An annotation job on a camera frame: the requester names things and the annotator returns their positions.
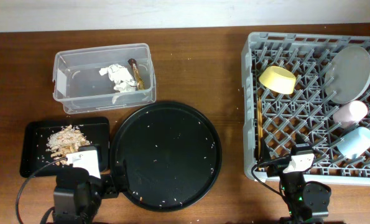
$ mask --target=gray dish rack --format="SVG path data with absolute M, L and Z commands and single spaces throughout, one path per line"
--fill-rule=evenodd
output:
M 342 35 L 312 35 L 253 32 L 249 34 L 241 52 L 241 78 L 244 88 L 244 172 L 248 178 L 256 164 L 257 148 L 257 99 L 262 104 L 263 137 L 272 157 L 283 156 L 295 144 L 295 133 L 300 134 L 315 150 L 313 167 L 305 180 L 326 184 L 369 185 L 370 148 L 360 157 L 349 160 L 336 149 L 342 135 L 358 126 L 370 129 L 370 86 L 358 100 L 368 105 L 368 115 L 358 124 L 341 129 L 334 123 L 332 114 L 341 105 L 327 96 L 324 88 L 325 73 L 333 57 L 343 48 L 358 45 L 370 53 L 370 37 Z M 257 80 L 268 66 L 276 65 L 290 70 L 297 77 L 291 95 L 277 94 Z M 264 169 L 255 174 L 267 178 Z

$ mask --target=white cup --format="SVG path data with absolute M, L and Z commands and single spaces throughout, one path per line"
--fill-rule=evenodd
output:
M 359 100 L 349 102 L 342 106 L 333 115 L 334 122 L 341 122 L 341 128 L 347 128 L 353 123 L 361 121 L 368 112 L 367 106 Z
M 370 148 L 370 130 L 365 127 L 356 128 L 343 136 L 343 139 L 337 148 L 348 159 L 355 159 Z

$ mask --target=wooden table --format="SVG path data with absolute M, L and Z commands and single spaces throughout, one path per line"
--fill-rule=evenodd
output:
M 0 223 L 17 223 L 14 200 L 24 128 L 31 121 L 64 119 L 53 100 L 52 67 L 58 51 L 147 43 L 157 77 L 157 99 L 186 103 L 215 125 L 223 148 L 216 184 L 198 203 L 178 212 L 150 212 L 120 195 L 104 200 L 95 221 L 106 223 L 274 223 L 285 203 L 243 170 L 244 97 L 240 53 L 254 31 L 370 35 L 370 24 L 258 26 L 207 29 L 92 30 L 0 34 Z M 105 116 L 111 136 L 137 108 L 71 115 Z M 276 182 L 269 182 L 277 188 Z M 54 177 L 31 180 L 21 199 L 25 223 L 39 223 L 53 205 Z M 370 187 L 331 185 L 327 220 L 370 223 Z

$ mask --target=light blue cup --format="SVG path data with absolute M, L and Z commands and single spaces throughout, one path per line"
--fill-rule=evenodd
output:
M 355 159 L 370 148 L 370 130 L 365 127 L 356 128 L 343 139 L 337 148 L 348 159 Z

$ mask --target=black disc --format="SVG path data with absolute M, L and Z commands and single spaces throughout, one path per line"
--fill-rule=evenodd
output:
M 211 122 L 174 102 L 141 108 L 123 122 L 111 147 L 111 167 L 126 165 L 124 195 L 152 211 L 173 211 L 201 199 L 221 167 L 221 144 Z

